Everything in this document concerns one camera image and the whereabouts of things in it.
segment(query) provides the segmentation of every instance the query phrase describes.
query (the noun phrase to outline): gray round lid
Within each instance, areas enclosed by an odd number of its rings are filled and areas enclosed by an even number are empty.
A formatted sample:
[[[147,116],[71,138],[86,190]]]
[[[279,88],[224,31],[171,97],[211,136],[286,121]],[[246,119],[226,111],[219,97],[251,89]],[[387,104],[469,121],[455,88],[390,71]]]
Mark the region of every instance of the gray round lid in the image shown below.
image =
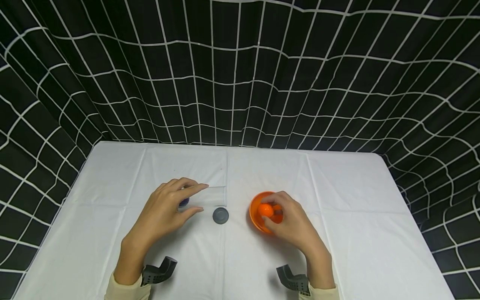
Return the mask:
[[[225,224],[228,221],[228,210],[224,207],[219,207],[213,212],[212,218],[217,224]]]

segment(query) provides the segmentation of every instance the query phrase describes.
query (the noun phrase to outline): orange bowl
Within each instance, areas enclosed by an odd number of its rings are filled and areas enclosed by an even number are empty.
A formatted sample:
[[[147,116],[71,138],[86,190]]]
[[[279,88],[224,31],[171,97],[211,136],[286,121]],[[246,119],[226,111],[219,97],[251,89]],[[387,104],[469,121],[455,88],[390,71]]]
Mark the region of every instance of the orange bowl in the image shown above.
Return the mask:
[[[252,202],[250,202],[250,207],[249,207],[250,220],[255,225],[255,227],[257,227],[258,230],[266,234],[273,234],[273,232],[270,231],[267,227],[265,227],[264,220],[262,219],[262,216],[260,216],[260,214],[258,213],[258,206],[260,205],[263,198],[273,193],[274,192],[259,193],[252,199]],[[276,204],[274,205],[273,209],[281,210],[282,207]],[[283,220],[283,215],[273,215],[270,219],[275,223],[280,223]]]

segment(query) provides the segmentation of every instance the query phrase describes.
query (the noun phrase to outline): beige sleeve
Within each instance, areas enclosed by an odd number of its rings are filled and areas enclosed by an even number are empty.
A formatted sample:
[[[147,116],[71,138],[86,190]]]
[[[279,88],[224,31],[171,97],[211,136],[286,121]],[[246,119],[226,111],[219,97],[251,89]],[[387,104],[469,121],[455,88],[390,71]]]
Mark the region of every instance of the beige sleeve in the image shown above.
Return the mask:
[[[137,282],[131,286],[124,286],[118,284],[112,274],[108,282],[104,300],[148,300],[151,285],[147,284],[141,287],[141,283],[142,275],[140,275]]]
[[[299,294],[299,300],[340,300],[337,287],[331,289],[319,289],[312,288],[309,283],[308,288],[310,289],[311,296]]]

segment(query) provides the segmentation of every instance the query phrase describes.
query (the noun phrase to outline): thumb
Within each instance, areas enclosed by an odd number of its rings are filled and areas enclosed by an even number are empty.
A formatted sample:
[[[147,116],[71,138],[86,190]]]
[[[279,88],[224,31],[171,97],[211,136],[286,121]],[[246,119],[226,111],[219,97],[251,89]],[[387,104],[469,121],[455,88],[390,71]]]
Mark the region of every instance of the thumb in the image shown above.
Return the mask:
[[[193,215],[202,211],[204,211],[203,207],[190,207],[189,209],[180,213],[180,216],[182,217],[183,222],[186,222],[188,219],[193,217]]]
[[[276,232],[278,224],[275,223],[274,221],[270,220],[270,218],[267,218],[266,216],[262,216],[262,219],[264,220],[265,227],[270,229],[273,233]]]

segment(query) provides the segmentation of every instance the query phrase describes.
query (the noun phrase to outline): black and white grid backdrop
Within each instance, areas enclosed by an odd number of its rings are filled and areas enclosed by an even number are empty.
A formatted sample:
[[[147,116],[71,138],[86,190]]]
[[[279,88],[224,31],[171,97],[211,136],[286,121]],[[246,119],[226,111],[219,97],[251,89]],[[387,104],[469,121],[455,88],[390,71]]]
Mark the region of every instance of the black and white grid backdrop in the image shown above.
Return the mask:
[[[361,151],[480,299],[478,0],[0,1],[0,299],[101,140]]]

